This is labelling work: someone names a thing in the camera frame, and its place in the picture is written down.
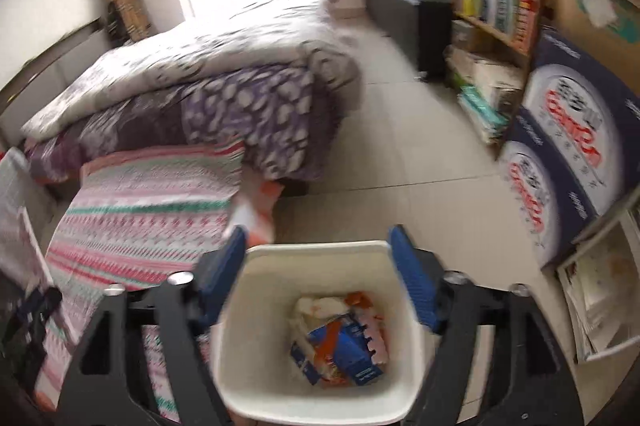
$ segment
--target headboard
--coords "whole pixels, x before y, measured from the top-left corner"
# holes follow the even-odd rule
[[[95,19],[28,61],[0,89],[0,145],[18,145],[22,125],[110,48],[102,21]]]

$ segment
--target tile floor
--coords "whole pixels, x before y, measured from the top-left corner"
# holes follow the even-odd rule
[[[278,242],[380,239],[391,225],[403,223],[419,247],[478,284],[531,286],[572,359],[574,340],[559,284],[537,268],[518,206],[455,96],[415,80],[398,48],[369,21],[341,26],[354,40],[364,72],[362,106],[344,121],[324,180],[308,196],[278,202]],[[461,419],[476,414],[482,395],[491,341],[484,329]],[[638,351],[574,368],[587,420],[609,399]]]

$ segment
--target white patterned comforter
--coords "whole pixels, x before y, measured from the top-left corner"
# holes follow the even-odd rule
[[[43,141],[133,96],[222,72],[270,64],[308,67],[345,109],[360,101],[360,69],[337,35],[326,0],[268,0],[219,28],[193,20],[100,57],[22,127]]]

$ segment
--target metal screw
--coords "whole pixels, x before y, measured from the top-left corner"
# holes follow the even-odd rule
[[[193,272],[181,271],[174,272],[166,279],[171,285],[185,285],[193,280]]]
[[[109,285],[105,290],[104,293],[107,296],[117,296],[118,294],[122,294],[124,291],[126,291],[127,289],[125,289],[124,285],[121,283],[112,283],[111,285]]]
[[[529,290],[529,287],[527,287],[523,283],[514,283],[509,287],[509,291],[515,294],[516,296],[521,296],[523,298],[527,298],[531,296],[531,291]]]
[[[460,271],[447,271],[444,273],[444,281],[452,283],[453,285],[464,285],[469,281],[469,277]]]

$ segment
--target white trash bin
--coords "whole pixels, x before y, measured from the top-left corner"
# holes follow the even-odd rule
[[[362,387],[320,388],[296,373],[288,319],[302,295],[363,290],[384,314],[389,363]],[[383,241],[250,249],[219,323],[211,329],[212,373],[225,405],[258,421],[375,426],[406,416],[436,349],[418,323]]]

